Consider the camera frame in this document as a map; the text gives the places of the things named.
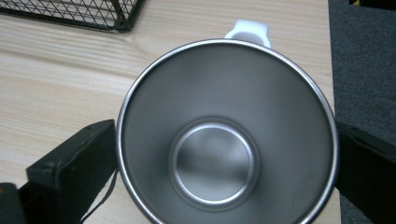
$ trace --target stainless steel bowl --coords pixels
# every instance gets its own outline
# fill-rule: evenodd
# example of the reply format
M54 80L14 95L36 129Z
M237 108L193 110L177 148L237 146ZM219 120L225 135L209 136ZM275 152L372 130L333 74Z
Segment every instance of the stainless steel bowl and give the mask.
M155 223L310 222L337 170L332 111L271 49L205 40L163 55L122 105L120 170Z

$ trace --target carpeted floor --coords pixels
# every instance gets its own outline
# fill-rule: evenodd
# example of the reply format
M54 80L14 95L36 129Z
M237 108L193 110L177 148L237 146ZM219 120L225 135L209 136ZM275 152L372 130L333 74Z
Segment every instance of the carpeted floor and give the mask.
M335 118L396 145L396 11L329 0ZM341 196L342 223L372 223Z

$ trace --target wooden table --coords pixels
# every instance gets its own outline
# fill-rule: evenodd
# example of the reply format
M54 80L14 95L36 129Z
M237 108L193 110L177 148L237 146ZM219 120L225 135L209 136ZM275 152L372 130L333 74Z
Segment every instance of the wooden table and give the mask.
M147 0L127 34L0 15L0 181L21 187L25 168L62 141L86 125L117 119L126 92L155 59L192 41L223 37L238 19L265 22L273 49L299 64L333 107L327 4ZM316 222L340 223L337 190ZM148 221L119 178L87 223Z

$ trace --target white handle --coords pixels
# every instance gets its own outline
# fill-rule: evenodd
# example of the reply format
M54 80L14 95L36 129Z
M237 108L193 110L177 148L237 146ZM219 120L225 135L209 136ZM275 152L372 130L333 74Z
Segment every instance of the white handle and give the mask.
M224 38L244 40L255 44L271 48L271 42L268 39L268 27L263 23L256 21L239 20L235 27Z

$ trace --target black wire basket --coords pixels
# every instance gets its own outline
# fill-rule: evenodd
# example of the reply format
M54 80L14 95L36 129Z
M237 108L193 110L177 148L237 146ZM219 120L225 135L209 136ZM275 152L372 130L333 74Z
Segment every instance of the black wire basket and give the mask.
M129 31L143 0L0 0L0 12L96 29Z

